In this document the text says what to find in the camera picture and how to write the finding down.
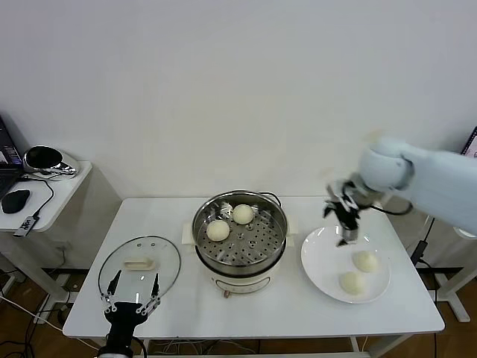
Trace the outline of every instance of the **white plate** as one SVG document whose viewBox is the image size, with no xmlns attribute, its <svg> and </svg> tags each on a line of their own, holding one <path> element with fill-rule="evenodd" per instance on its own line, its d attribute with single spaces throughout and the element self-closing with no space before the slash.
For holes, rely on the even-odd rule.
<svg viewBox="0 0 477 358">
<path fill-rule="evenodd" d="M 389 258 L 376 250 L 373 241 L 367 236 L 360 236 L 356 244 L 337 248 L 336 244 L 341 240 L 340 230 L 337 226 L 320 227 L 306 237 L 301 247 L 301 262 L 305 272 L 317 288 L 339 301 L 350 304 L 374 301 L 389 286 Z M 380 267 L 377 272 L 362 272 L 366 283 L 364 293 L 350 295 L 341 288 L 339 276 L 347 271 L 360 272 L 353 263 L 353 253 L 357 251 L 374 251 Z"/>
</svg>

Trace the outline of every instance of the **white table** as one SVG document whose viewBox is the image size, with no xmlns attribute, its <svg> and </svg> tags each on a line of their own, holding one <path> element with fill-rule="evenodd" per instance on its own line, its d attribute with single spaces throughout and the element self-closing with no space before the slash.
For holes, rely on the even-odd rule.
<svg viewBox="0 0 477 358">
<path fill-rule="evenodd" d="M 79 162 L 80 172 L 72 179 L 62 181 L 48 180 L 54 190 L 54 197 L 41 209 L 40 220 L 35 224 L 34 231 L 46 231 L 53 225 L 63 208 L 68 204 L 69 199 L 74 195 L 78 187 L 83 183 L 86 176 L 91 171 L 90 162 Z M 50 197 L 50 189 L 43 182 L 25 181 L 15 184 L 10 192 L 20 189 L 30 190 L 25 207 L 17 213 L 5 214 L 0 210 L 0 231 L 14 232 L 20 227 L 27 216 L 33 215 L 35 211 Z M 18 245 L 22 238 L 13 235 L 3 235 L 0 241 L 0 252 L 18 269 L 22 270 L 29 278 L 42 287 L 49 296 L 46 298 L 41 310 L 50 310 L 56 302 L 73 302 L 75 295 L 69 294 L 62 288 L 68 279 L 67 275 L 60 275 L 57 281 L 51 279 L 38 264 L 35 257 Z M 12 276 L 8 281 L 8 287 L 13 281 L 21 279 L 18 275 Z"/>
<path fill-rule="evenodd" d="M 370 347 L 379 357 L 414 333 L 442 330 L 444 323 L 391 223 L 376 211 L 363 213 L 361 229 L 379 238 L 391 261 L 391 284 L 370 304 L 345 304 L 328 297 L 308 279 L 300 249 L 316 227 L 336 224 L 321 218 L 324 197 L 281 198 L 298 232 L 287 247 L 273 284 L 249 295 L 225 299 L 210 282 L 192 247 L 181 245 L 183 223 L 205 198 L 143 198 L 123 201 L 89 270 L 63 328 L 66 336 L 102 338 L 110 325 L 103 315 L 98 273 L 107 256 L 137 236 L 158 235 L 174 242 L 182 267 L 170 291 L 149 319 L 136 328 L 142 339 L 311 338 L 392 335 Z M 355 357 L 368 357 L 356 354 Z"/>
</svg>

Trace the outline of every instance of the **glass lid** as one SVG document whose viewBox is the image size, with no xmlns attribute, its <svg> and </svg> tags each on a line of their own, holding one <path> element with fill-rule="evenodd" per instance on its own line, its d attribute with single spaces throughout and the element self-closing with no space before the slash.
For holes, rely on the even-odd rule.
<svg viewBox="0 0 477 358">
<path fill-rule="evenodd" d="M 180 270 L 176 246 L 160 236 L 141 236 L 119 246 L 104 261 L 98 276 L 99 292 L 107 294 L 108 286 L 119 274 L 115 301 L 145 304 L 158 277 L 159 297 L 174 284 Z"/>
</svg>

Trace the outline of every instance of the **steamed bun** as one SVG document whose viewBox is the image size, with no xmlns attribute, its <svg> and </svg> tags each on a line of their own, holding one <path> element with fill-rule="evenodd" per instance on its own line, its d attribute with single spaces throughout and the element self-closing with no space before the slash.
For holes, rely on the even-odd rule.
<svg viewBox="0 0 477 358">
<path fill-rule="evenodd" d="M 365 283 L 360 272 L 346 272 L 340 275 L 341 288 L 350 295 L 359 295 L 364 292 Z"/>
<path fill-rule="evenodd" d="M 353 254 L 353 263 L 363 272 L 376 272 L 379 261 L 372 251 L 358 251 Z"/>
<path fill-rule="evenodd" d="M 223 220 L 214 220 L 207 225 L 207 236 L 212 241 L 225 240 L 230 233 L 229 225 Z"/>
<path fill-rule="evenodd" d="M 246 205 L 237 205 L 232 211 L 232 219 L 237 224 L 246 225 L 253 220 L 253 209 Z"/>
</svg>

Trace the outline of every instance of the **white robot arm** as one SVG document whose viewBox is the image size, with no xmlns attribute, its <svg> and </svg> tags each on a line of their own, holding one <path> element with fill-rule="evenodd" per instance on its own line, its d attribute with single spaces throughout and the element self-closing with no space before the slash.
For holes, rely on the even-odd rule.
<svg viewBox="0 0 477 358">
<path fill-rule="evenodd" d="M 357 238 L 359 211 L 389 192 L 430 216 L 477 233 L 477 160 L 456 153 L 383 138 L 363 153 L 358 173 L 327 189 L 325 216 L 335 211 L 344 243 Z"/>
</svg>

